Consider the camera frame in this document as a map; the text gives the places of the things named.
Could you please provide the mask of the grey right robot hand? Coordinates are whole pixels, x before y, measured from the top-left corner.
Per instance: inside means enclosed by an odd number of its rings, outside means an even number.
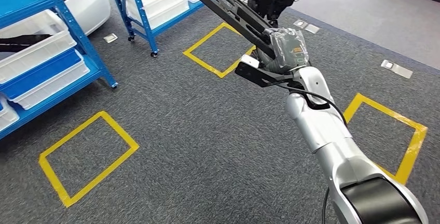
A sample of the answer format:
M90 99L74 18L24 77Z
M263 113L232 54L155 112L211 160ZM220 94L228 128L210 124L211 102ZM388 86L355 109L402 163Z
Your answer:
M309 64L309 54L300 30L270 28L265 29L264 34L269 37L275 55L272 59L261 51L257 52L265 70L283 75Z

